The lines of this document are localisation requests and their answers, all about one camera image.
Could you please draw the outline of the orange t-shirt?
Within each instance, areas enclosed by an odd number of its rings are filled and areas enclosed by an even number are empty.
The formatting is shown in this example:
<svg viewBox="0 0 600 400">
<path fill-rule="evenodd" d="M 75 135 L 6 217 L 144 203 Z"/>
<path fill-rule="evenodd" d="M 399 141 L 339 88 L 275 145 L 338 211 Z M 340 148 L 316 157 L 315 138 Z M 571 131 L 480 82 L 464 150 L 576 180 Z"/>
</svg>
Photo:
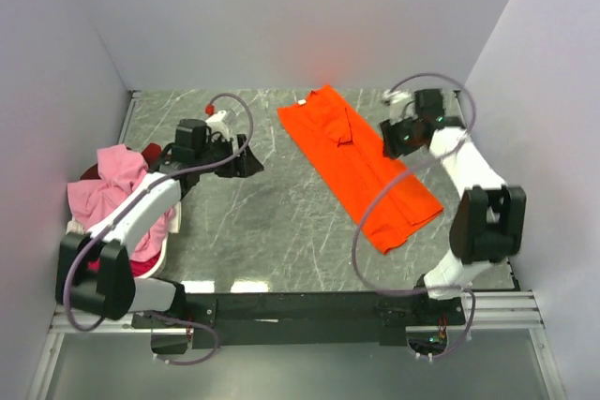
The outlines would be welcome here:
<svg viewBox="0 0 600 400">
<path fill-rule="evenodd" d="M 331 86 L 303 103 L 277 110 L 278 119 L 354 222 L 406 166 L 383 155 L 376 131 Z M 393 187 L 362 228 L 381 253 L 403 245 L 443 213 L 442 204 L 413 175 Z"/>
</svg>

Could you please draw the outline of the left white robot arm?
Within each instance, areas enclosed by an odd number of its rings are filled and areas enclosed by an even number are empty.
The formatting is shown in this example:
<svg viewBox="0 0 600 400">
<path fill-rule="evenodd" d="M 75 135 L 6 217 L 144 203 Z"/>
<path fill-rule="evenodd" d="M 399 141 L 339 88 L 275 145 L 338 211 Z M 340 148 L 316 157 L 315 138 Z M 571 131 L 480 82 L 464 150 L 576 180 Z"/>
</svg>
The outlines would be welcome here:
<svg viewBox="0 0 600 400">
<path fill-rule="evenodd" d="M 184 287 L 155 278 L 137 279 L 130 258 L 142 237 L 199 182 L 201 175 L 247 178 L 263 165 L 252 154 L 251 133 L 231 135 L 217 115 L 184 119 L 140 185 L 111 214 L 85 234 L 61 241 L 56 299 L 66 312 L 100 319 L 154 311 L 165 326 L 188 313 Z"/>
</svg>

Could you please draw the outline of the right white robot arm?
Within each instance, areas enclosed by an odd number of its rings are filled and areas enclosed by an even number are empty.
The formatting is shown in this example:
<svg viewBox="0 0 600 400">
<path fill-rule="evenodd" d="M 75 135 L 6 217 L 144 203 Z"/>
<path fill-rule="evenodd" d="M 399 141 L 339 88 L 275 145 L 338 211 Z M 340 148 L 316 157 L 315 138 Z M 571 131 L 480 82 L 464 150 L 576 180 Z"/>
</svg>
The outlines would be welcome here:
<svg viewBox="0 0 600 400">
<path fill-rule="evenodd" d="M 449 231 L 450 249 L 422 276 L 427 291 L 413 298 L 412 315 L 431 324 L 444 312 L 443 300 L 458 296 L 482 272 L 515 256 L 521 245 L 527 196 L 508 185 L 486 162 L 459 115 L 445 104 L 458 90 L 387 91 L 389 118 L 380 122 L 383 154 L 396 159 L 426 148 L 442 160 L 460 203 Z"/>
</svg>

